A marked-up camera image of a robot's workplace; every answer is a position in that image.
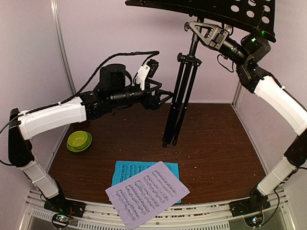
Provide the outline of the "black music stand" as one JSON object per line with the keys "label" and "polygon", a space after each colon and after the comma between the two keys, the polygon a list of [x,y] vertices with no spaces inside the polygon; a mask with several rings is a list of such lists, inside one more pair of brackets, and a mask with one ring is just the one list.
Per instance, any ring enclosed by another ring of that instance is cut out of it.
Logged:
{"label": "black music stand", "polygon": [[[265,38],[275,42],[273,0],[128,0],[128,6],[147,7],[195,16],[195,22],[211,23],[229,31],[230,38],[240,43],[248,34],[265,32]],[[200,40],[192,36],[187,55],[178,54],[180,63],[168,119],[162,138],[163,147],[176,145],[198,67],[196,50]]]}

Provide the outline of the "lilac sheet music page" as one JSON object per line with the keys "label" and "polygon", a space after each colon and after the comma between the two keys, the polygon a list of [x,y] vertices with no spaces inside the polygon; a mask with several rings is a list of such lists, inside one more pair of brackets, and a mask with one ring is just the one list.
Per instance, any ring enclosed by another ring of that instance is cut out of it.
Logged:
{"label": "lilac sheet music page", "polygon": [[155,218],[189,193],[162,161],[106,189],[109,201],[128,230]]}

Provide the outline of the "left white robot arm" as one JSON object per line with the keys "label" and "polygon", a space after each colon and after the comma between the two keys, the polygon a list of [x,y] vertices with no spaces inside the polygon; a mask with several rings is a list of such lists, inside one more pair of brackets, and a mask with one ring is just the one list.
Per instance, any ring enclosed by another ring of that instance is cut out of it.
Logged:
{"label": "left white robot arm", "polygon": [[35,112],[11,110],[9,165],[21,169],[56,211],[66,212],[69,202],[60,185],[38,163],[30,139],[61,126],[101,118],[137,103],[145,109],[157,110],[173,96],[172,92],[162,90],[160,82],[152,79],[157,68],[158,64],[151,59],[132,78],[125,65],[109,64],[99,69],[99,82],[92,91],[79,93],[65,103]]}

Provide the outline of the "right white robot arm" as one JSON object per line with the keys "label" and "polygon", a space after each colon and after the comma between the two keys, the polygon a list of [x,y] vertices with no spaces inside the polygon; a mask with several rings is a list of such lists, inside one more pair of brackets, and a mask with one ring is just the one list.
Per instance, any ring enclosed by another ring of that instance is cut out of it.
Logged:
{"label": "right white robot arm", "polygon": [[307,160],[307,109],[285,90],[272,73],[258,65],[271,50],[264,31],[250,33],[237,43],[230,38],[226,29],[215,24],[189,22],[185,30],[191,30],[205,47],[232,60],[236,64],[241,85],[272,106],[297,135],[282,159],[250,191],[246,208],[257,211],[267,202],[267,195]]}

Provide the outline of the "brown wooden metronome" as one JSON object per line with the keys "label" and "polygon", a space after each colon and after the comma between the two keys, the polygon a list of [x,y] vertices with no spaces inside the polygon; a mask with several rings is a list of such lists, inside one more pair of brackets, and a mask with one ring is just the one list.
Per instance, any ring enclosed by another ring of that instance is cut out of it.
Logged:
{"label": "brown wooden metronome", "polygon": [[72,127],[73,129],[77,130],[77,129],[82,129],[82,128],[87,128],[90,126],[90,121],[84,121],[84,122],[80,122],[80,123],[73,123]]}

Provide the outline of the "blue sheet music page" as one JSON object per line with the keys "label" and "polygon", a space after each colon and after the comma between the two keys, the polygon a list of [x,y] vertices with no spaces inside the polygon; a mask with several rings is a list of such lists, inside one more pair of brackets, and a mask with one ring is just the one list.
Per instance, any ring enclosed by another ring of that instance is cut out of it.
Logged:
{"label": "blue sheet music page", "polygon": [[134,162],[130,161],[117,161],[115,165],[115,177],[118,178],[118,182],[116,184],[121,183],[148,168],[149,167],[146,163],[139,162],[138,164],[135,164]]}

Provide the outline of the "green bowl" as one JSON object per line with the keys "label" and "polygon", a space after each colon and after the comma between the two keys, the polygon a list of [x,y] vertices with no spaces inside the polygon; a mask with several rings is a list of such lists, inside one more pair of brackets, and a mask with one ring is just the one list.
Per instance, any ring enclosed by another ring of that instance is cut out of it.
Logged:
{"label": "green bowl", "polygon": [[86,131],[76,131],[69,135],[66,142],[67,149],[72,152],[86,150],[92,143],[92,135]]}

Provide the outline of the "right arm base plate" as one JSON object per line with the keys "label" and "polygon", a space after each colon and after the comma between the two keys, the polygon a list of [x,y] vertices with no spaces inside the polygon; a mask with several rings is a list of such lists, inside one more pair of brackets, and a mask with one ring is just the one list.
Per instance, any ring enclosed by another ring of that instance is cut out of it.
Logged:
{"label": "right arm base plate", "polygon": [[229,206],[233,217],[260,212],[261,208],[267,209],[271,207],[269,201],[264,202],[263,205],[254,206],[252,205],[250,198],[232,201],[229,203]]}

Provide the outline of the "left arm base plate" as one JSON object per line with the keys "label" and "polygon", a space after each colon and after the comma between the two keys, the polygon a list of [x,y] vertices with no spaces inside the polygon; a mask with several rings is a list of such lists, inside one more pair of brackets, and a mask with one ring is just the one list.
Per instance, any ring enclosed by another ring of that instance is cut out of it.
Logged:
{"label": "left arm base plate", "polygon": [[44,204],[44,209],[53,212],[61,213],[66,216],[82,218],[85,211],[86,204],[80,201],[69,199],[53,200],[47,199]]}

